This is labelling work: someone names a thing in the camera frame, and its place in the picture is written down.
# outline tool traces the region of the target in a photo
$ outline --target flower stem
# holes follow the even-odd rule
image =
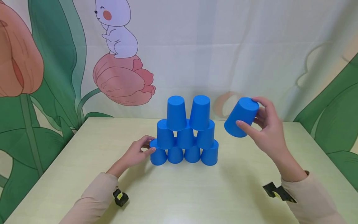
[[[80,103],[78,104],[78,108],[77,108],[77,116],[78,116],[78,120],[81,121],[82,120],[82,107],[84,106],[84,104],[86,103],[87,100],[89,100],[89,98],[93,97],[94,95],[96,95],[97,93],[100,93],[101,90],[99,88],[92,90],[91,92],[87,93],[80,101]]]
[[[21,94],[20,95],[20,102],[22,107],[22,113],[24,116],[24,122],[25,122],[25,129],[26,134],[29,139],[30,148],[32,152],[32,157],[35,161],[35,166],[37,169],[37,172],[39,173],[39,178],[43,175],[40,155],[39,155],[39,149],[37,148],[35,133],[32,128],[32,120],[31,120],[31,114],[30,114],[30,106],[32,106],[32,102],[30,99],[30,96],[28,94]]]

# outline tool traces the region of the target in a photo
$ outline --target black clip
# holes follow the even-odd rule
[[[123,205],[129,200],[129,197],[126,193],[121,192],[118,188],[113,192],[114,201],[116,205],[119,207],[123,207]]]
[[[282,201],[297,203],[296,200],[282,187],[276,187],[273,182],[263,186],[263,189],[270,197],[277,197]]]

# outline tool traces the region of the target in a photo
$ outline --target table surface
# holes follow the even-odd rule
[[[90,182],[106,171],[132,141],[156,136],[157,119],[89,118],[63,149],[6,224],[58,223]],[[298,223],[285,202],[267,196],[262,186],[280,175],[249,138],[235,138],[215,121],[219,158],[162,166],[146,163],[119,179],[129,195],[124,208],[111,204],[98,223]],[[348,223],[358,214],[358,193],[299,123],[284,123],[287,145],[332,195]]]

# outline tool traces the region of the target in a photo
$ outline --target green leaf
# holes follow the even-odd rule
[[[61,120],[64,144],[66,145],[71,140],[71,138],[74,136],[74,133],[73,133],[72,129],[70,129],[70,127],[66,124],[66,122],[62,118],[60,118],[60,120]]]
[[[72,73],[72,86],[74,88],[74,92],[76,96],[74,106],[75,108],[77,108],[79,102],[81,101],[81,84],[82,84],[84,68],[86,65],[86,55],[87,55],[86,37],[84,35],[83,26],[79,18],[79,15],[76,11],[76,8],[73,4],[73,1],[68,1],[68,0],[59,0],[59,1],[62,5],[67,20],[71,21],[69,23],[69,27],[71,29],[73,42],[77,52],[77,63]]]
[[[36,169],[30,168],[15,159],[10,177],[0,198],[0,216],[5,221],[38,181]]]
[[[0,187],[4,187],[8,179],[0,174]]]
[[[358,85],[339,94],[324,110],[315,141],[327,153],[350,151],[358,136]]]
[[[43,171],[53,162],[64,146],[63,138],[47,128],[33,128]],[[14,160],[36,169],[26,129],[11,130],[0,134],[0,149]]]
[[[312,128],[322,111],[341,92],[358,83],[358,54],[347,64],[337,77],[295,118],[294,122],[300,122],[311,133]]]
[[[30,108],[33,127],[40,127],[33,107]],[[25,127],[20,96],[0,97],[0,133]]]
[[[78,129],[80,121],[74,106],[75,91],[72,86],[77,53],[66,16],[58,0],[29,0],[28,3],[33,38],[44,60],[44,81],[32,96],[57,124],[60,124],[59,118],[54,115],[63,110],[65,116],[61,117],[68,117],[68,124]]]
[[[41,104],[33,97],[30,96],[32,103],[37,107],[37,109],[39,109],[41,111],[41,113],[46,117],[46,119],[48,120],[48,122],[51,124],[51,126],[58,130],[58,131],[62,131],[61,126],[59,126],[55,119],[53,119],[52,117],[50,117],[49,115],[47,115],[44,111],[44,109],[42,108]]]
[[[58,133],[47,128],[34,128],[34,133],[42,168],[43,171],[46,171],[65,147],[64,139]]]
[[[108,114],[103,114],[103,113],[99,113],[99,112],[90,112],[88,114],[86,114],[86,120],[89,117],[97,117],[97,118],[112,118],[111,115]]]
[[[340,151],[330,153],[328,157],[358,191],[358,155],[353,152]]]
[[[47,120],[51,125],[54,122],[56,123],[52,125],[55,129],[59,128],[59,130],[61,130],[61,121],[59,117],[62,117],[66,123],[70,124],[72,127],[76,126],[75,123],[73,123],[73,118],[70,119],[69,116],[67,116],[67,113],[52,94],[45,81],[42,82],[40,88],[37,91],[31,94],[31,100],[45,115],[45,117],[48,118]]]

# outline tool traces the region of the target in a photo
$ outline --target rabbit's pink cheek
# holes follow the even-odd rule
[[[112,14],[109,11],[105,10],[103,12],[103,18],[105,18],[106,20],[111,20],[112,19]]]

